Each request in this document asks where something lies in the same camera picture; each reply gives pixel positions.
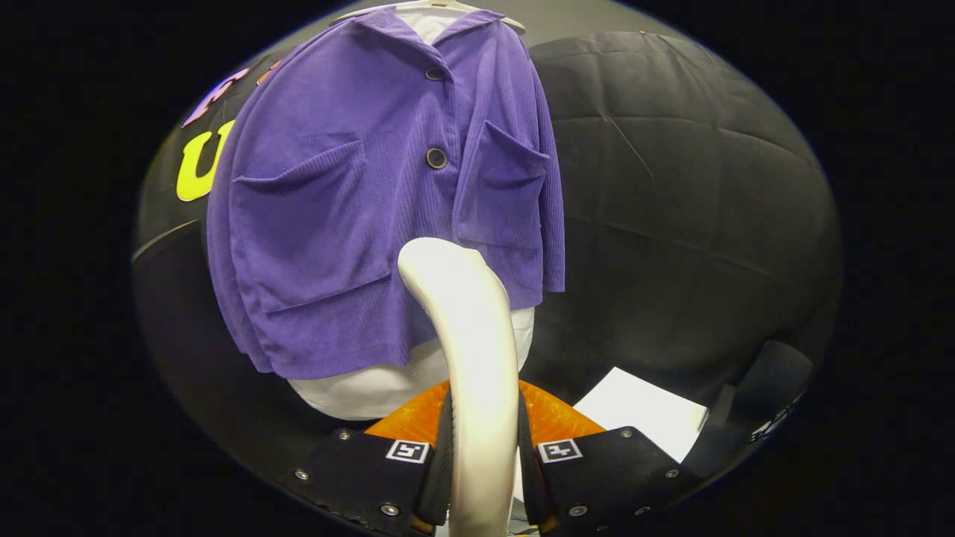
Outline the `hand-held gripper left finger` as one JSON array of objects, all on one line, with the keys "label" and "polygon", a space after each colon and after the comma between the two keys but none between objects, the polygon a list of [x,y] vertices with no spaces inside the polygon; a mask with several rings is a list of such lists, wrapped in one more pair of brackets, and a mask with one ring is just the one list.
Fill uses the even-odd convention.
[{"label": "hand-held gripper left finger", "polygon": [[375,536],[433,536],[451,500],[451,392],[440,382],[360,430],[321,436],[279,483],[293,497]]}]

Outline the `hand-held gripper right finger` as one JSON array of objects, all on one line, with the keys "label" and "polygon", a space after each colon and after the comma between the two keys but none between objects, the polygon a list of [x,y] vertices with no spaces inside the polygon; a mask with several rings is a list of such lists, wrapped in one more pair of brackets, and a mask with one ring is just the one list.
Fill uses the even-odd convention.
[{"label": "hand-held gripper right finger", "polygon": [[618,531],[702,485],[635,427],[604,428],[529,382],[519,388],[519,482],[538,533]]}]

